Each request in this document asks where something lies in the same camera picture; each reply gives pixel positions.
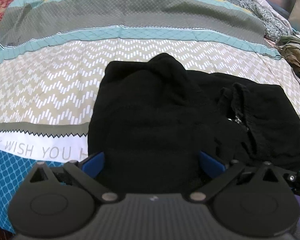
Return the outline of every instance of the metal screw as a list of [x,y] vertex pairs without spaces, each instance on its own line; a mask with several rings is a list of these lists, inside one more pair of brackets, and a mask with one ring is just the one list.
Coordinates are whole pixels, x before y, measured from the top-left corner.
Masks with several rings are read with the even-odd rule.
[[103,193],[102,194],[102,199],[105,201],[115,201],[118,198],[118,195],[116,193],[113,192],[108,192],[108,193]]
[[149,198],[151,201],[157,201],[159,198],[157,196],[153,196],[151,198]]
[[232,160],[231,161],[231,164],[236,164],[236,163],[239,163],[239,161],[238,160]]
[[203,201],[207,196],[202,192],[192,192],[190,198],[194,201]]

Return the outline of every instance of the black sweater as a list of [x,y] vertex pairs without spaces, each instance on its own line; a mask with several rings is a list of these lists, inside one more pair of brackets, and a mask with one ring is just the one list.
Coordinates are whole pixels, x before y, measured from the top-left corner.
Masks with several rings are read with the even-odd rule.
[[298,171],[300,119],[277,85],[187,71],[165,53],[108,64],[88,132],[88,153],[105,153],[98,181],[115,192],[188,192],[202,185],[200,151]]

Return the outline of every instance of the blanket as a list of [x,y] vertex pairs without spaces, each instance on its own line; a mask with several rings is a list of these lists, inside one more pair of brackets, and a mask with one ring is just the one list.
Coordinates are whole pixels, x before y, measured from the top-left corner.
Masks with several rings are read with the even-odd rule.
[[222,0],[11,2],[0,22],[0,226],[13,231],[6,208],[36,161],[88,156],[111,61],[166,52],[187,70],[280,85],[300,115],[299,84],[264,33],[250,11]]
[[281,36],[276,46],[281,55],[291,63],[294,70],[300,72],[300,35]]

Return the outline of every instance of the zigzag trim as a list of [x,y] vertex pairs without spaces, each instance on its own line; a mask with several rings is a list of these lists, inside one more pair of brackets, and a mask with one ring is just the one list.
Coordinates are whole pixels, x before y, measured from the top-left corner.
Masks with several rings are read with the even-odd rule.
[[19,133],[24,133],[24,134],[29,134],[29,135],[37,135],[37,136],[42,136],[42,137],[45,137],[47,136],[48,138],[52,137],[52,138],[55,138],[55,137],[66,137],[66,136],[79,136],[79,137],[82,137],[82,136],[87,136],[88,133],[82,133],[82,134],[79,134],[79,133],[65,133],[65,134],[57,134],[57,135],[53,135],[53,134],[50,134],[48,135],[48,133],[38,133],[38,132],[29,132],[29,131],[26,131],[26,130],[20,130],[20,129],[14,129],[14,130],[0,130],[0,132],[19,132]]

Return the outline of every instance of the black cloth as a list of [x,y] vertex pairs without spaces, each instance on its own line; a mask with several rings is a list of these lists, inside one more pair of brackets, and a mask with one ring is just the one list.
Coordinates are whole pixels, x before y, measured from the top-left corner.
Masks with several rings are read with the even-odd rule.
[[300,78],[300,71],[298,70],[298,67],[296,67],[295,64],[289,64],[289,65],[292,66],[292,69],[293,69],[294,73],[296,74],[296,76],[298,78]]
[[88,132],[88,154],[105,153],[100,183],[115,192],[189,192],[202,185],[200,151],[298,171],[300,119],[277,85],[185,70],[165,53],[108,64]]

